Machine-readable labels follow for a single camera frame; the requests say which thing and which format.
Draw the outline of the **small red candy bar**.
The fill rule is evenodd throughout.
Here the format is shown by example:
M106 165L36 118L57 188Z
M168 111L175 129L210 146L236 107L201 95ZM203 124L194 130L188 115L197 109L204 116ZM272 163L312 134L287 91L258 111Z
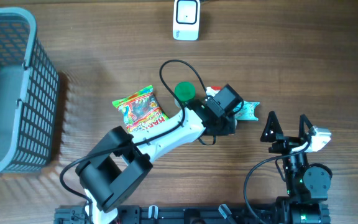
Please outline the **small red candy bar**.
M206 87L206 95L215 96L220 90L222 90L221 86L208 86Z

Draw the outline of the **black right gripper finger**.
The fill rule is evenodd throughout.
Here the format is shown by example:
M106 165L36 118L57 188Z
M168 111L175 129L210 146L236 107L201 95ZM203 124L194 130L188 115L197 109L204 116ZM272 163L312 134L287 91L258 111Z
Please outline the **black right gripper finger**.
M308 129L311 129L313 127L312 123L307 118L307 116L305 114L302 114L300 116L300 123L299 123L299 132L298 132L298 137L299 138L303 138L303 139L306 138L305 126Z
M276 142L284 137L277 115L274 111L268 114L265 128L260 137L261 142Z

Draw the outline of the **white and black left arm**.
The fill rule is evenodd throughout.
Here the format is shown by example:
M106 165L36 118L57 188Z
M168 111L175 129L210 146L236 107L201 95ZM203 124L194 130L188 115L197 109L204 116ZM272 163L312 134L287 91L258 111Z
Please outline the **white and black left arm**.
M111 223L117 208L130 197L171 150L200 137L226 136L236 129L234 103L208 98L188 103L178 114L157 126L128 133L110 130L75 169L89 201L91 223Z

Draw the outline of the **green lid plastic jar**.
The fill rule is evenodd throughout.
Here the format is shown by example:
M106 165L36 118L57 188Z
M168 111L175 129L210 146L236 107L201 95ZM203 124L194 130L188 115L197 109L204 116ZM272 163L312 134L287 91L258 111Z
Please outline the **green lid plastic jar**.
M180 107L179 102L184 105L187 101L195 99L196 89L190 82L180 82L176 85L174 93L179 99L178 101L175 100L175 104Z

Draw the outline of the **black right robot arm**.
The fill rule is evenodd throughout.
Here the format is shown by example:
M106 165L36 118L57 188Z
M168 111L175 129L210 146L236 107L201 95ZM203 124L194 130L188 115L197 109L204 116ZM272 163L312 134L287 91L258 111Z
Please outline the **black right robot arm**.
M277 115L271 111L260 140L271 142L269 153L281 155L283 169L279 171L286 184L287 196L277 197L270 214L261 212L266 223L330 224L328 199L333 173L323 164L308 162L307 154L318 152L331 140L331 132L311 124L300 116L297 137L285 136Z

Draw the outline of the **light blue tissue pack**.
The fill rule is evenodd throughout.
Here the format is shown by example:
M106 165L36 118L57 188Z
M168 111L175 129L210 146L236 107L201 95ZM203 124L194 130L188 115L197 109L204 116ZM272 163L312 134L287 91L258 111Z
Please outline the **light blue tissue pack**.
M239 103L234 108L234 111L236 112L234 115L235 119L238 121L258 121L259 119L255 116L255 109L259 104L259 102L247 101L244 101L243 105Z

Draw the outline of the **green Haribo candy bag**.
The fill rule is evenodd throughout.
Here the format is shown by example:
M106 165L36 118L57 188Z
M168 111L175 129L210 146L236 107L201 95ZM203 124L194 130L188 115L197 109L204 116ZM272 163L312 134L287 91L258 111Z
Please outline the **green Haribo candy bag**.
M168 120L155 98L152 85L115 100L112 105L123 114L123 122L130 133L152 128Z

